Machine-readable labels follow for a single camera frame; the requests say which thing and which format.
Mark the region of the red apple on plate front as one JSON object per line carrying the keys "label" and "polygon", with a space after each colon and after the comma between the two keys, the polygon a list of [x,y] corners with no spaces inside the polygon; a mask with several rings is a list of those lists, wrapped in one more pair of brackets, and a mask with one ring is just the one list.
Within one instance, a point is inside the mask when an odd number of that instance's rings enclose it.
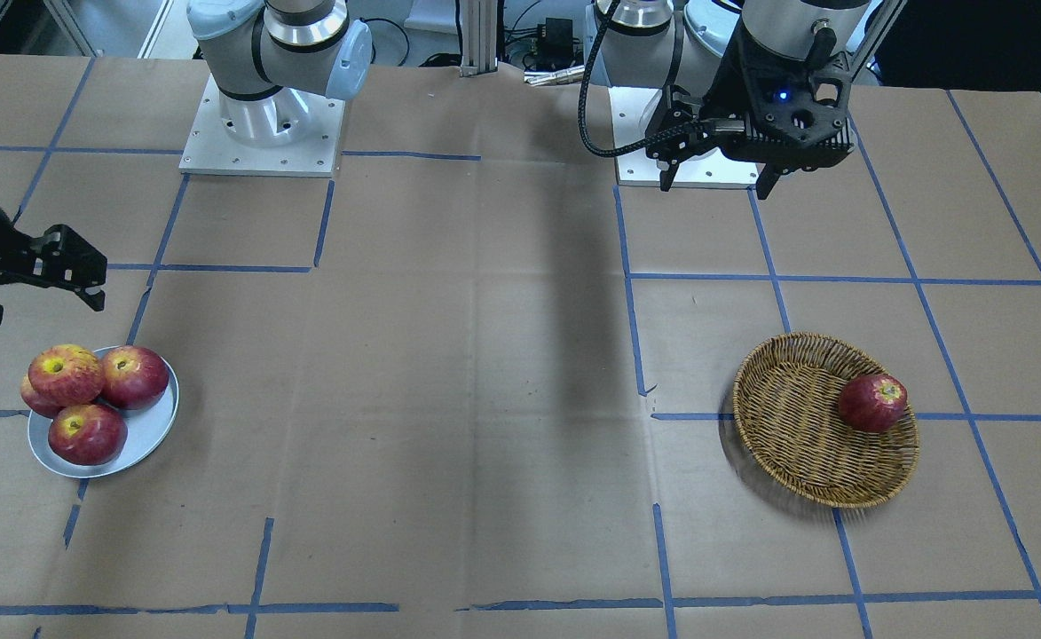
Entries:
{"label": "red apple on plate front", "polygon": [[66,462],[98,466],[125,448],[128,425],[117,409],[103,404],[65,407],[48,429],[48,446]]}

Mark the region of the light blue plate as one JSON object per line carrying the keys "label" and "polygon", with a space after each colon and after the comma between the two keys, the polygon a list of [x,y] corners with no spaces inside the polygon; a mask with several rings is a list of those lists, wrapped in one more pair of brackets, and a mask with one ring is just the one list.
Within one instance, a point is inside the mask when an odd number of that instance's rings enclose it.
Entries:
{"label": "light blue plate", "polygon": [[41,464],[58,476],[75,480],[90,480],[95,477],[111,476],[126,470],[145,460],[166,440],[176,421],[180,388],[176,372],[171,364],[166,363],[169,380],[162,397],[159,397],[151,407],[144,410],[123,410],[122,416],[127,426],[127,436],[120,453],[113,460],[105,464],[85,466],[65,461],[58,457],[48,444],[48,432],[51,420],[39,413],[29,413],[27,417],[27,442],[32,454]]}

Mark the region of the red apple on plate back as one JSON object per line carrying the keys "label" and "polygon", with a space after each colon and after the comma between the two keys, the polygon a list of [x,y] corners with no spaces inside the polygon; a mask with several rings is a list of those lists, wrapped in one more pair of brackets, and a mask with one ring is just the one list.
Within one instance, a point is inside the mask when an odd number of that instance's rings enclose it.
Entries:
{"label": "red apple on plate back", "polygon": [[166,360],[155,351],[139,346],[118,346],[99,357],[105,383],[99,397],[122,410],[143,410],[153,406],[169,385]]}
{"label": "red apple on plate back", "polygon": [[32,412],[46,418],[54,418],[64,409],[62,405],[42,395],[32,385],[26,374],[20,382],[20,397]]}

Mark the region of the dark red apple in basket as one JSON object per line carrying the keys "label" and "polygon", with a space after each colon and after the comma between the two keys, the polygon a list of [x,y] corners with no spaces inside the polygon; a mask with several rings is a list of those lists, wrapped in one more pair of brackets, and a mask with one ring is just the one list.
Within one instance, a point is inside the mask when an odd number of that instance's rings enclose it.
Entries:
{"label": "dark red apple in basket", "polygon": [[882,433],[902,420],[907,389],[889,374],[864,374],[850,380],[837,399],[841,420],[853,430]]}

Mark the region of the red yellow apple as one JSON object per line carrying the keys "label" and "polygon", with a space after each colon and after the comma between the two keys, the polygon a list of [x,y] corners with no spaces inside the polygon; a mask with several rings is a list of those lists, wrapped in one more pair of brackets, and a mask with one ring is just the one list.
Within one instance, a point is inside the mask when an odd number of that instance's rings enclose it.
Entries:
{"label": "red yellow apple", "polygon": [[30,361],[27,377],[39,395],[64,407],[93,403],[105,389],[97,353],[73,343],[40,352]]}

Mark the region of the red apple on plate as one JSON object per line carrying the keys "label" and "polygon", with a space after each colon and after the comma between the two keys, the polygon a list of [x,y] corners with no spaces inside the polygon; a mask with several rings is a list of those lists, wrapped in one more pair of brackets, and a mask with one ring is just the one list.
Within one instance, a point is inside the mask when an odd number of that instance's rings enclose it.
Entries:
{"label": "red apple on plate", "polygon": [[32,412],[46,418],[54,418],[64,409],[62,405],[42,395],[32,385],[26,374],[20,382],[20,397]]}
{"label": "red apple on plate", "polygon": [[98,466],[125,448],[128,425],[117,409],[103,404],[65,407],[48,429],[48,446],[66,462]]}
{"label": "red apple on plate", "polygon": [[99,357],[105,383],[99,397],[122,410],[143,410],[153,406],[169,385],[166,360],[155,351],[139,346],[118,346]]}

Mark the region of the aluminium frame post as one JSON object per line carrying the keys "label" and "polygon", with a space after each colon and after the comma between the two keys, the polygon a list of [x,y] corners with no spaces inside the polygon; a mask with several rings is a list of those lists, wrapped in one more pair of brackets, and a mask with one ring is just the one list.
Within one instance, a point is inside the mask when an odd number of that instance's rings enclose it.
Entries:
{"label": "aluminium frame post", "polygon": [[494,73],[499,65],[501,1],[455,1],[461,77]]}

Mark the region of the woven wicker basket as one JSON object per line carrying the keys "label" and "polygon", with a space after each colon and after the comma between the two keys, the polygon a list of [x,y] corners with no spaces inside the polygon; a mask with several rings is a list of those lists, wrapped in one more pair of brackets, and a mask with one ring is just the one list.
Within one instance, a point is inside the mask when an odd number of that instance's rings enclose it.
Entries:
{"label": "woven wicker basket", "polygon": [[821,333],[775,335],[752,348],[730,403],[742,446],[771,480],[801,499],[838,509],[886,504],[913,479],[920,431],[913,409],[882,433],[841,420],[837,401],[857,377],[885,368],[868,353]]}

